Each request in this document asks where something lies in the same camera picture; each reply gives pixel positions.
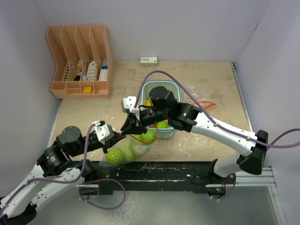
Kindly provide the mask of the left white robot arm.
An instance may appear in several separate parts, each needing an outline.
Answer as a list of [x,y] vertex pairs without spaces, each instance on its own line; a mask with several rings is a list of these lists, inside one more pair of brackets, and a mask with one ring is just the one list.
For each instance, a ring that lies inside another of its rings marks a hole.
[[83,182],[93,183],[97,169],[87,153],[97,149],[107,153],[123,139],[125,136],[101,121],[93,123],[86,136],[75,126],[63,129],[21,184],[0,199],[0,223],[26,225],[45,203]]

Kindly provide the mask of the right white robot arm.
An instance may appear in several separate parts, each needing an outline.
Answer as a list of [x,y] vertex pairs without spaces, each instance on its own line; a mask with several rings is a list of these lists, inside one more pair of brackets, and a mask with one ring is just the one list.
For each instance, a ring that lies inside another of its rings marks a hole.
[[122,135],[141,135],[147,133],[147,127],[168,120],[171,127],[178,131],[204,135],[236,151],[235,154],[212,162],[209,180],[220,183],[233,173],[244,171],[260,175],[266,156],[264,144],[268,141],[265,131],[257,133],[245,131],[220,120],[214,120],[203,109],[188,103],[178,102],[173,93],[163,86],[150,91],[153,103],[140,110],[135,106],[137,98],[129,96],[121,102],[122,111],[127,119],[121,128]]

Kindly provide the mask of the clear orange-zip bag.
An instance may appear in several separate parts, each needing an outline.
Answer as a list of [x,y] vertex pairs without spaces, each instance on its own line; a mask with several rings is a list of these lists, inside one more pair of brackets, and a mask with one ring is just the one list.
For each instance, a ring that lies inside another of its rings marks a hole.
[[104,154],[100,166],[116,166],[136,161],[150,151],[157,139],[157,130],[148,129],[145,134],[127,135]]
[[[183,86],[198,101],[198,103],[202,105],[204,109],[209,109],[216,105],[212,101],[209,101],[207,95],[200,92],[194,85],[185,82],[183,83]],[[197,106],[197,104],[188,96],[188,94],[184,90],[181,90],[180,100],[183,103],[189,103]]]

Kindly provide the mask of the green cabbage toy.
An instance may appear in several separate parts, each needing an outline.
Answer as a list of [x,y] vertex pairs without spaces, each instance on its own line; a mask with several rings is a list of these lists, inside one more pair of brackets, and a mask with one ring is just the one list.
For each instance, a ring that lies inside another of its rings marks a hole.
[[147,152],[145,145],[137,140],[131,140],[129,143],[125,144],[121,150],[124,154],[124,163],[133,162]]

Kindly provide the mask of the green custard apple toy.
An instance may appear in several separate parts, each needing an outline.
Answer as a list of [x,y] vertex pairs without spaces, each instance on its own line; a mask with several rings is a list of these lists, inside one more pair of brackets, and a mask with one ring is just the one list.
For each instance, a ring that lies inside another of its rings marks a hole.
[[138,136],[138,139],[144,143],[152,143],[156,140],[157,133],[154,130],[148,130],[145,134]]

